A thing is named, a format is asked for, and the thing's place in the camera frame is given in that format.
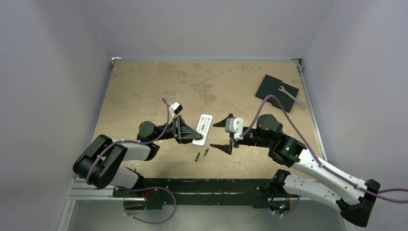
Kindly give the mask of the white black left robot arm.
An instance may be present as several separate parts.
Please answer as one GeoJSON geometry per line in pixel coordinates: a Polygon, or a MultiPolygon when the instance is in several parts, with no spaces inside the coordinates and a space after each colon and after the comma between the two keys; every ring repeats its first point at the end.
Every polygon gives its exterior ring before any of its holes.
{"type": "Polygon", "coordinates": [[[180,115],[161,126],[144,121],[135,141],[99,135],[74,162],[73,172],[98,189],[108,185],[124,187],[130,196],[137,197],[143,192],[143,183],[138,180],[140,175],[134,170],[120,169],[123,161],[152,160],[160,148],[154,141],[175,139],[179,144],[187,144],[202,137],[180,115]]]}

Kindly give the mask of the white remote control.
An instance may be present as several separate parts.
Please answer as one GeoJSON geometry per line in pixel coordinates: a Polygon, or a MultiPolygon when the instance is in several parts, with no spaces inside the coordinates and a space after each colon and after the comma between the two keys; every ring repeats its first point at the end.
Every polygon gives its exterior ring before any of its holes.
{"type": "Polygon", "coordinates": [[[212,124],[212,120],[213,120],[212,115],[202,114],[200,116],[196,131],[201,135],[201,138],[194,139],[192,141],[193,145],[196,145],[196,146],[205,145],[206,139],[208,137],[209,129],[212,124]]]}

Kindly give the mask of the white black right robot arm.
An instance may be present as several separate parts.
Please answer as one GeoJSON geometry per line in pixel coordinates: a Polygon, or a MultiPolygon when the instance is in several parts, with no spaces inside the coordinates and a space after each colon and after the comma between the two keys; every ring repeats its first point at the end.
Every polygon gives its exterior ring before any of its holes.
{"type": "Polygon", "coordinates": [[[279,169],[269,186],[260,187],[260,190],[273,197],[291,194],[312,199],[338,211],[342,218],[356,226],[367,226],[375,194],[380,189],[377,181],[355,178],[313,155],[305,144],[284,134],[283,125],[271,114],[261,115],[256,128],[245,127],[243,119],[233,114],[213,126],[225,128],[230,136],[228,144],[215,144],[215,148],[227,154],[240,145],[268,148],[268,156],[274,162],[310,176],[303,179],[279,169]]]}

